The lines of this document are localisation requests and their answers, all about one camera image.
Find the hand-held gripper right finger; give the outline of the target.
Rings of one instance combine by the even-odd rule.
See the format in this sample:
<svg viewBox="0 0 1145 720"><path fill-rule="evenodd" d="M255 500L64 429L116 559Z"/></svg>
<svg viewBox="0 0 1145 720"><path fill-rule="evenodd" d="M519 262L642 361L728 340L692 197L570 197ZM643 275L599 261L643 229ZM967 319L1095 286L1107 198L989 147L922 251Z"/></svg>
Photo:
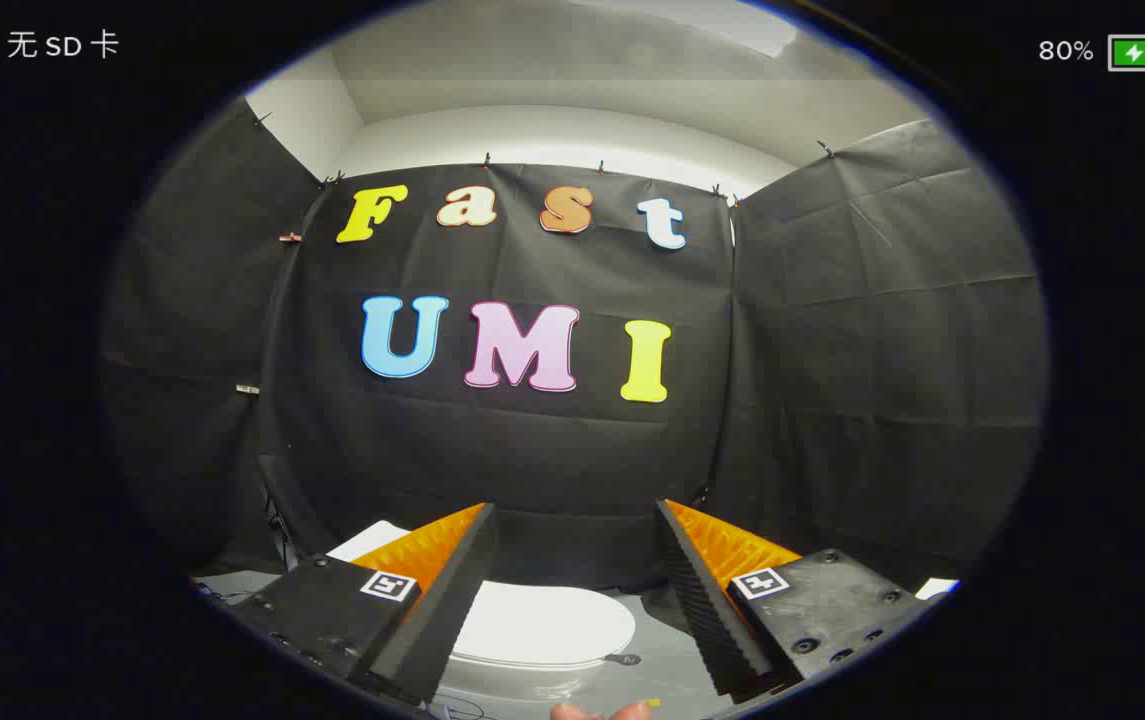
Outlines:
<svg viewBox="0 0 1145 720"><path fill-rule="evenodd" d="M932 606L845 551L802 555L668 498L656 544L714 693L733 701L861 659Z"/></svg>

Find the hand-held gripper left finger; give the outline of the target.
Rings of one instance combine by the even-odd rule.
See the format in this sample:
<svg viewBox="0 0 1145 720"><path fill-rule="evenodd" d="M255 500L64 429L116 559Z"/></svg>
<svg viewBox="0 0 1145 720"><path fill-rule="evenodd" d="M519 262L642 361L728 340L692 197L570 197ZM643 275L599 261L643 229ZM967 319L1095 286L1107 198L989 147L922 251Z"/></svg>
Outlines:
<svg viewBox="0 0 1145 720"><path fill-rule="evenodd" d="M493 503L476 503L357 559L303 560L230 611L321 673L423 705L439 693L498 546Z"/></svg>

